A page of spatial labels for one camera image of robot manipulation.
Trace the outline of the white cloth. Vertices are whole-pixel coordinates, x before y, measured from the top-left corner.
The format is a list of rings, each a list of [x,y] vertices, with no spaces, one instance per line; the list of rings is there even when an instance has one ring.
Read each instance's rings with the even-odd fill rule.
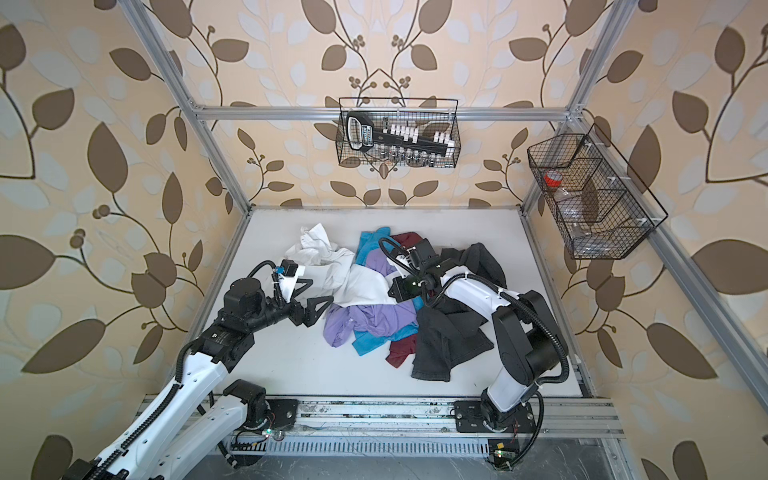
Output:
[[[310,297],[332,296],[341,307],[395,304],[386,277],[356,264],[355,253],[332,242],[321,223],[303,227],[284,257],[304,268],[302,278],[313,281]]]

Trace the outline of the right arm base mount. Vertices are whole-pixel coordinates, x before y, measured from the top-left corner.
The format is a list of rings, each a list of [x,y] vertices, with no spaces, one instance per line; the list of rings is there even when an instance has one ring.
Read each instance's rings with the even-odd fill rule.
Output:
[[[453,416],[459,433],[532,433],[536,426],[530,405],[518,405],[501,412],[489,400],[458,400]]]

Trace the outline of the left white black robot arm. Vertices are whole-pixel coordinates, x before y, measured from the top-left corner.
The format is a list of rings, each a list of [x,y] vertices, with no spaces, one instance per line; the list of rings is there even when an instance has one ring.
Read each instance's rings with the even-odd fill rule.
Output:
[[[182,347],[161,394],[96,458],[74,461],[64,478],[182,479],[213,449],[234,464],[224,442],[238,430],[267,440],[290,427],[295,413],[275,412],[260,385],[238,379],[213,395],[254,346],[257,332],[283,320],[312,326],[334,301],[296,300],[311,280],[286,277],[280,269],[271,282],[273,293],[267,295],[252,276],[236,280],[213,323]]]

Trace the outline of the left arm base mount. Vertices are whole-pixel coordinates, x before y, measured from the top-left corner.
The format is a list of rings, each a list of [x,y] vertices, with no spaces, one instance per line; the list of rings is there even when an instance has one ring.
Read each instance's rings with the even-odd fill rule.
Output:
[[[244,406],[246,419],[238,430],[292,430],[298,418],[299,401],[293,398],[260,398]]]

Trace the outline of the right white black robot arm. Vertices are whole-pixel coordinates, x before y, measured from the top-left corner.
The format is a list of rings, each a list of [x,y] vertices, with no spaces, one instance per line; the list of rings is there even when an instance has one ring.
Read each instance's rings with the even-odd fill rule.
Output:
[[[542,385],[561,384],[570,375],[567,344],[541,294],[515,293],[466,267],[446,265],[396,277],[388,294],[423,302],[413,378],[447,382],[454,367],[497,352],[500,370],[476,406],[455,410],[458,430],[538,427],[530,400],[540,398]]]

